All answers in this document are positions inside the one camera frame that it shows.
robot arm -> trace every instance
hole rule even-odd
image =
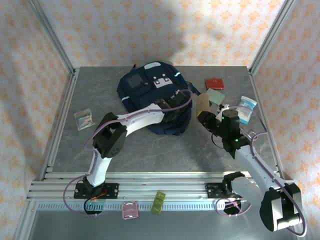
[[[109,164],[122,150],[128,135],[152,124],[174,122],[177,116],[188,108],[191,96],[188,98],[184,91],[192,94],[189,90],[181,90],[170,99],[159,99],[138,111],[125,115],[114,115],[110,112],[104,116],[96,131],[102,129],[93,137],[94,154],[90,174],[83,179],[83,197],[93,198],[102,193]]]
[[[209,96],[203,93],[198,97],[197,119],[209,132],[222,138],[223,148],[245,166],[257,184],[251,183],[241,172],[235,172],[224,176],[219,190],[226,198],[237,194],[260,207],[261,220],[272,232],[301,223],[302,217],[283,191],[286,190],[301,209],[300,189],[276,175],[254,147],[253,156],[249,139],[241,134],[238,112],[223,105],[217,116],[209,110]]]
[[[116,123],[114,126],[112,126],[111,124],[109,129],[103,130],[101,134],[98,133],[94,138],[93,146],[95,148],[95,154],[93,155],[91,166],[89,169],[89,172],[91,172],[91,174],[86,177],[88,183],[93,188],[105,182],[106,172],[111,159],[121,151],[125,142],[125,138],[129,134],[148,125],[161,123],[161,121],[164,119],[165,114],[162,111],[155,112],[152,110],[161,110],[161,107],[153,103],[141,110],[129,114],[114,116],[112,113],[108,113],[107,115],[105,115],[99,126],[114,119],[128,120],[125,120],[122,123]]]

gray table surface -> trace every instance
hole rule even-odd
[[[184,78],[202,93],[206,92],[205,79],[223,78],[224,104],[240,102],[241,96],[256,99],[248,70],[245,66],[177,66]],[[105,114],[126,114],[117,92],[120,78],[131,67],[81,67],[68,110],[65,126],[54,162],[53,172],[87,172],[92,154],[83,151]],[[125,145],[110,163],[108,172],[224,172],[245,171],[224,149],[211,142],[211,134],[196,120],[197,96],[194,96],[192,119],[180,136],[156,135],[144,128],[129,135]],[[217,105],[211,109],[216,113]],[[91,109],[96,126],[78,131],[74,113]],[[259,113],[258,105],[254,109]],[[245,130],[262,132],[259,119],[251,116]],[[214,137],[218,145],[221,139]],[[255,141],[255,147],[266,163],[276,169],[266,136]]]

green box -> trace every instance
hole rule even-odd
[[[220,105],[222,101],[225,99],[225,95],[219,91],[213,90],[209,88],[206,93],[209,95],[209,101],[211,103]]]
[[[159,198],[155,198],[153,201],[153,205],[162,208],[164,204],[164,201],[159,199]]]
[[[157,199],[160,199],[160,200],[163,201],[163,200],[165,200],[165,198],[166,198],[166,194],[163,193],[163,192],[161,192],[161,191],[158,191],[158,192],[156,193],[155,197],[156,197]]]
[[[153,212],[154,214],[160,214],[161,213],[161,207],[152,205],[151,212]]]

backpack pocket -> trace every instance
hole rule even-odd
[[[150,82],[146,78],[143,79],[138,73],[123,78],[121,81],[127,94],[136,98],[153,89]]]

navy backpack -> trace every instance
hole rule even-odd
[[[132,70],[120,79],[116,91],[125,108],[131,113],[149,106],[158,99],[169,99],[182,89],[200,94],[172,65],[155,61],[139,68],[134,65]],[[190,122],[191,108],[192,102],[174,122],[152,124],[147,128],[157,135],[182,134]]]

